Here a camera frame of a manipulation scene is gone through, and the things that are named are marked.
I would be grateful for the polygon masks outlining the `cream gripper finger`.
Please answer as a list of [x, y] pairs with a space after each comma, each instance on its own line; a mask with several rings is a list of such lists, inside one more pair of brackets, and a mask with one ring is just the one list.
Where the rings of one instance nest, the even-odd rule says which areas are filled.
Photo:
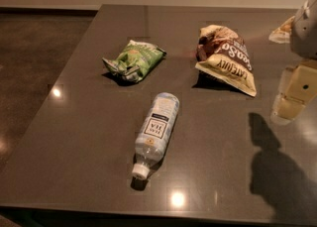
[[287, 125], [292, 118], [292, 102], [286, 99], [285, 91], [290, 82], [293, 68], [288, 66], [281, 74], [277, 94], [272, 104], [270, 119], [277, 125]]
[[292, 102], [293, 120], [317, 96], [317, 60], [305, 59], [291, 66], [293, 73], [286, 88], [286, 99]]

